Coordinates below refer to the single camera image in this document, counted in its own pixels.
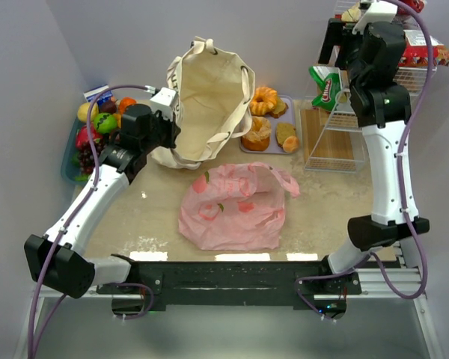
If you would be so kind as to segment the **green white chips bag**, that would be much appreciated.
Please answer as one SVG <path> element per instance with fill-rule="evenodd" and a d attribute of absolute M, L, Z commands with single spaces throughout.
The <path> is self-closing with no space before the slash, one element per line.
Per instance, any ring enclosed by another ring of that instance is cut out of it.
<path fill-rule="evenodd" d="M 309 67 L 308 72 L 320 89 L 320 94 L 311 101 L 312 106 L 328 112 L 333 111 L 337 102 L 336 96 L 341 90 L 338 68 L 315 65 Z"/>

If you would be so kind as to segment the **large red cookie bag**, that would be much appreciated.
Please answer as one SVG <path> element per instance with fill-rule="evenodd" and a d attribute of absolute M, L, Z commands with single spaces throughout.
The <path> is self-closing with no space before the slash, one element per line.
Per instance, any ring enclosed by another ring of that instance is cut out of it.
<path fill-rule="evenodd" d="M 401 56 L 400 67 L 426 67 L 428 65 L 427 43 L 421 30 L 404 30 L 406 49 Z M 430 36 L 432 58 L 435 66 L 449 65 L 449 49 L 440 41 Z"/>

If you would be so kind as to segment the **cream canvas tote bag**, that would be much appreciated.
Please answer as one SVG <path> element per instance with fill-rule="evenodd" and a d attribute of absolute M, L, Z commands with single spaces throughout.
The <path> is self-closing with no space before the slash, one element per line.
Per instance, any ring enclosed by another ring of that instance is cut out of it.
<path fill-rule="evenodd" d="M 168 67 L 167 83 L 177 92 L 172 110 L 180 134 L 173 150 L 159 147 L 151 153 L 158 164 L 195 170 L 251 128 L 255 73 L 238 54 L 216 47 L 212 39 L 195 37 L 190 49 Z"/>

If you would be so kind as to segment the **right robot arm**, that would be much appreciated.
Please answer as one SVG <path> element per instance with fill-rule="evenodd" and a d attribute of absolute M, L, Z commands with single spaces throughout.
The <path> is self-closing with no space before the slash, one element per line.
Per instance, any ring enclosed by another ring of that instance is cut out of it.
<path fill-rule="evenodd" d="M 367 145 L 373 183 L 372 212 L 349 219 L 347 242 L 327 257 L 330 272 L 341 274 L 376 249 L 427 233 L 430 223 L 420 216 L 412 193 L 407 145 L 410 95 L 394 80 L 406 48 L 404 30 L 374 22 L 354 33 L 352 23 L 331 18 L 321 64 L 329 62 L 335 47 L 339 48 L 335 65 L 348 75 L 350 105 Z"/>

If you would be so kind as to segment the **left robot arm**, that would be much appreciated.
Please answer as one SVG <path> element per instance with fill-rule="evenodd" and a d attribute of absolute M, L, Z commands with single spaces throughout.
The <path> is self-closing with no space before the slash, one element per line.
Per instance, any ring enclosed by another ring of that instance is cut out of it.
<path fill-rule="evenodd" d="M 25 241 L 28 267 L 38 287 L 80 298 L 92 286 L 126 281 L 131 260 L 117 255 L 92 260 L 83 254 L 113 201 L 147 164 L 147 156 L 158 147 L 174 148 L 179 132 L 171 103 L 152 99 L 149 105 L 128 107 L 118 142 L 102 151 L 99 168 L 79 196 L 44 235 Z"/>

